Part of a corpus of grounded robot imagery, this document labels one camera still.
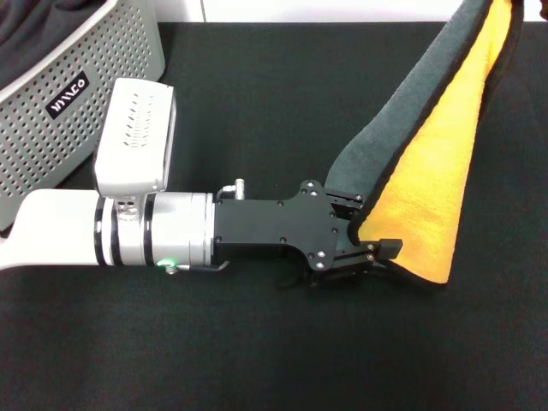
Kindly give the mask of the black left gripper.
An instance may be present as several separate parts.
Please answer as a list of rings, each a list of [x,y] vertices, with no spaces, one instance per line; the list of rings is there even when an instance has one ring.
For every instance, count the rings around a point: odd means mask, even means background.
[[[293,259],[310,283],[332,273],[368,272],[376,263],[395,259],[403,241],[361,241],[337,249],[337,213],[356,213],[364,204],[362,194],[324,189],[317,181],[304,181],[293,197],[284,200],[218,200],[212,260]]]

